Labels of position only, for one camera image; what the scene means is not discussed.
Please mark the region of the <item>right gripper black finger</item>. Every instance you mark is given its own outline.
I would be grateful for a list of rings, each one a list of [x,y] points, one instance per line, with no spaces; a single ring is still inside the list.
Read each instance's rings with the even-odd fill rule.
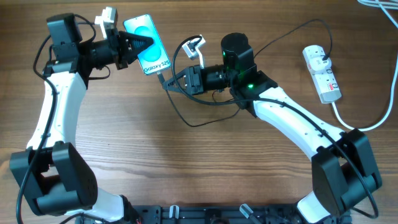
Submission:
[[[165,91],[174,91],[181,93],[182,90],[186,91],[186,84],[182,79],[178,79],[177,81],[175,81],[174,79],[169,79],[162,82],[162,88]]]
[[[168,80],[168,82],[171,84],[176,84],[176,82],[179,82],[179,84],[186,84],[185,77],[187,76],[187,73],[188,73],[188,67],[176,73],[175,78],[171,77]]]

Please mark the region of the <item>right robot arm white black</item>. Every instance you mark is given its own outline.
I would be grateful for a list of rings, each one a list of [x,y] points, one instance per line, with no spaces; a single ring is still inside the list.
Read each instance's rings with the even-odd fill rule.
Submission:
[[[246,204],[240,212],[253,223],[349,223],[359,202],[374,203],[382,179],[367,136],[358,129],[346,132],[332,126],[293,101],[257,69],[246,35],[224,36],[221,50],[221,65],[173,72],[162,82],[163,89],[193,101],[207,91],[228,89],[232,103],[282,132],[310,159],[312,168],[312,191],[298,202],[268,205],[261,217]]]

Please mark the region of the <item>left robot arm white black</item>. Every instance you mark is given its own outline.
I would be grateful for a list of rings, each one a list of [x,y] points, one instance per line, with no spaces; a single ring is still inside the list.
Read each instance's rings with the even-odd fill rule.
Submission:
[[[140,214],[123,195],[98,187],[94,172],[76,149],[76,127],[91,72],[115,65],[127,68],[154,41],[117,30],[117,10],[107,7],[91,27],[100,26],[103,40],[83,40],[79,25],[86,19],[65,13],[49,17],[49,59],[39,78],[45,96],[37,127],[24,151],[10,158],[10,170],[19,185],[17,222],[27,202],[37,216],[64,216],[94,223],[142,223]]]

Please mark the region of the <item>blue screen smartphone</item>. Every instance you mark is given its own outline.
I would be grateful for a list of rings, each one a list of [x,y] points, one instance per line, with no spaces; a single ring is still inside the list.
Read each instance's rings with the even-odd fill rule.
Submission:
[[[127,19],[123,26],[126,32],[144,37],[144,40],[135,40],[133,46],[142,50],[137,58],[145,75],[170,68],[169,56],[149,14]]]

